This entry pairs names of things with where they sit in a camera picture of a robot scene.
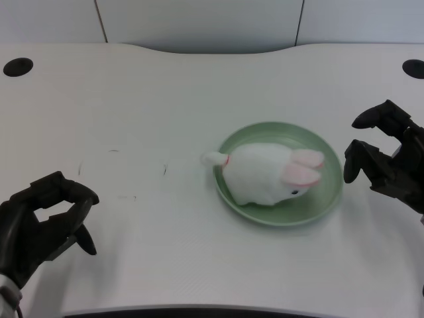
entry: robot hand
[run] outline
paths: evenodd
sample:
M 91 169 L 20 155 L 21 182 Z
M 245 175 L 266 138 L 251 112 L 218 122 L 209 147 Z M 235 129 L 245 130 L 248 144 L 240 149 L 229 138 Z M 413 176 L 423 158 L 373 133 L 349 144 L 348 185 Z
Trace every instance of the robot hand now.
M 424 214 L 424 129 L 389 100 L 360 114 L 352 126 L 378 127 L 398 139 L 401 146 L 388 156 L 364 141 L 353 140 L 344 153 L 344 182 L 353 182 L 362 169 L 371 181 L 371 190 L 397 198 Z
M 74 203 L 65 213 L 38 222 L 37 209 L 62 201 Z M 45 260 L 54 260 L 77 242 L 83 250 L 96 250 L 83 221 L 98 196 L 88 187 L 55 172 L 30 184 L 0 205 L 0 318 L 21 315 L 20 289 Z

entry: white stuffed bunny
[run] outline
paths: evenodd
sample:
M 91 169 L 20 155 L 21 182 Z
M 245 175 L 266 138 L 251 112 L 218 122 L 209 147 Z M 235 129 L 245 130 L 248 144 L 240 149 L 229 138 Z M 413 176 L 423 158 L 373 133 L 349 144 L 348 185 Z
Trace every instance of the white stuffed bunny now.
M 321 179 L 314 170 L 324 163 L 322 152 L 292 150 L 282 144 L 244 144 L 231 154 L 209 152 L 204 164 L 222 166 L 223 177 L 239 205 L 274 205 L 299 197 Z

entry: rabbit ear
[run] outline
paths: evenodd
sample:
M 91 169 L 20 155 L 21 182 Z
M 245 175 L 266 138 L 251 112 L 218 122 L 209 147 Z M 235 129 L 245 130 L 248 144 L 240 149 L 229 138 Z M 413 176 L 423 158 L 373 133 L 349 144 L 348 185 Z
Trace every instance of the rabbit ear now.
M 296 163 L 286 164 L 281 175 L 283 182 L 297 187 L 313 186 L 320 179 L 321 174 L 319 172 Z
M 321 168 L 324 164 L 324 154 L 310 149 L 293 150 L 290 159 L 309 168 Z

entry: white table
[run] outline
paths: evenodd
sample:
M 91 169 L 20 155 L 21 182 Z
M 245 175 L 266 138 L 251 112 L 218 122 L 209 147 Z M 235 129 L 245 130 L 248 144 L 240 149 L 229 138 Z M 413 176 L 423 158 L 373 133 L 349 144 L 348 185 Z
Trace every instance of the white table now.
M 416 212 L 371 192 L 361 174 L 321 222 L 258 226 L 225 207 L 199 156 L 260 121 L 315 131 L 341 162 L 354 138 L 392 152 L 395 140 L 350 124 L 391 99 L 424 125 L 424 81 L 401 68 L 424 59 L 424 45 L 213 56 L 124 44 L 0 46 L 0 65 L 18 57 L 34 68 L 0 75 L 0 200 L 56 170 L 101 200 L 85 222 L 98 255 L 73 246 L 41 266 L 23 290 L 26 317 L 183 304 L 421 314 Z

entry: green plate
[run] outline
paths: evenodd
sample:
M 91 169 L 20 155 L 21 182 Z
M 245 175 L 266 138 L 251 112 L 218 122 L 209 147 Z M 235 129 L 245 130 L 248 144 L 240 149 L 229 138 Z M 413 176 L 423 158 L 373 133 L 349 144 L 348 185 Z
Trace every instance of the green plate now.
M 242 128 L 232 134 L 221 146 L 219 152 L 231 153 L 242 144 L 253 142 L 274 142 L 292 149 L 308 148 L 319 150 L 325 155 L 324 168 L 320 169 L 320 183 L 305 195 L 288 199 L 273 206 L 237 205 L 228 190 L 220 167 L 213 174 L 218 192 L 236 212 L 252 221 L 278 227 L 300 225 L 316 220 L 332 211 L 341 196 L 342 169 L 334 150 L 313 132 L 287 123 L 258 123 Z

